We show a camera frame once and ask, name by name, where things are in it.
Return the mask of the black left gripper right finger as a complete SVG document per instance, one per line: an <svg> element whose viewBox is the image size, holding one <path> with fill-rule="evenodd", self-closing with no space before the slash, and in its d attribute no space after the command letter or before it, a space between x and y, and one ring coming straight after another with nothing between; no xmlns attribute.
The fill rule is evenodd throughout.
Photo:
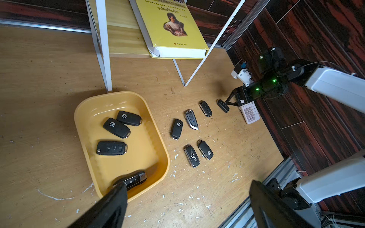
<svg viewBox="0 0 365 228"><path fill-rule="evenodd" d="M260 181L252 181L249 195L258 228L312 227Z"/></svg>

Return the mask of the black flip car key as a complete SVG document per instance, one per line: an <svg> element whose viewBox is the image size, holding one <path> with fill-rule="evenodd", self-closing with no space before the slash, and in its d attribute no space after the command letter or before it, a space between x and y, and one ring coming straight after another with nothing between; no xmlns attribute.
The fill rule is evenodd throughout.
<svg viewBox="0 0 365 228"><path fill-rule="evenodd" d="M171 129L171 137L174 140L178 140L181 136L183 129L183 122L179 119L175 119Z"/></svg>

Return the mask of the glossy black car key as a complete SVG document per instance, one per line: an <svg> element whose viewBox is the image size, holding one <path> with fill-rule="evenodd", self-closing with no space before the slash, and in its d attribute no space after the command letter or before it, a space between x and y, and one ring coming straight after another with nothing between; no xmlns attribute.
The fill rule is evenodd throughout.
<svg viewBox="0 0 365 228"><path fill-rule="evenodd" d="M138 185L141 185L147 180L146 172L138 171L129 176L123 177L113 183L113 187L124 184L127 190L130 190Z"/></svg>

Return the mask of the yellow storage tray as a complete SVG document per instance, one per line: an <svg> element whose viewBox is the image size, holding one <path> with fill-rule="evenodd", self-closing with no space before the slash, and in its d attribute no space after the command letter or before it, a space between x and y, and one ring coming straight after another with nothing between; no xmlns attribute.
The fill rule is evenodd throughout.
<svg viewBox="0 0 365 228"><path fill-rule="evenodd" d="M99 197L125 182L127 199L160 183L170 158L146 101L134 92L91 97L75 110L74 120Z"/></svg>

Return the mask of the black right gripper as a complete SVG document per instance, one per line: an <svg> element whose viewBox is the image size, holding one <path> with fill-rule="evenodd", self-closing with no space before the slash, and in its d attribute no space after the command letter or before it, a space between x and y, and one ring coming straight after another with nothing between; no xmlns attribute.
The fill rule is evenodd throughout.
<svg viewBox="0 0 365 228"><path fill-rule="evenodd" d="M235 88L231 92L231 94L226 99L225 103L227 105L241 107L241 106L243 106L245 104L248 104L248 103L250 103L254 100L255 100L255 98L253 98L249 94L249 90L247 88L245 88L244 86L241 86L241 87Z"/></svg>

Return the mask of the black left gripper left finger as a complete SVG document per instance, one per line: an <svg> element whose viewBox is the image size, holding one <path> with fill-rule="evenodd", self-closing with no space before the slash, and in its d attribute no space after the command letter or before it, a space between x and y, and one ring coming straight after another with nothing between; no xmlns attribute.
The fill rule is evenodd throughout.
<svg viewBox="0 0 365 228"><path fill-rule="evenodd" d="M117 185L70 228L120 228L127 208L127 188L124 183Z"/></svg>

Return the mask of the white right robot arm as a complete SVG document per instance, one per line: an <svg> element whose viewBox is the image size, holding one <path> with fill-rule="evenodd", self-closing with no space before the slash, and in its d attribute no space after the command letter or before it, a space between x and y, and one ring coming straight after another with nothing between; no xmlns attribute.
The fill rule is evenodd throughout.
<svg viewBox="0 0 365 228"><path fill-rule="evenodd" d="M298 85L256 106L282 156L305 176L365 148L364 114Z"/></svg>

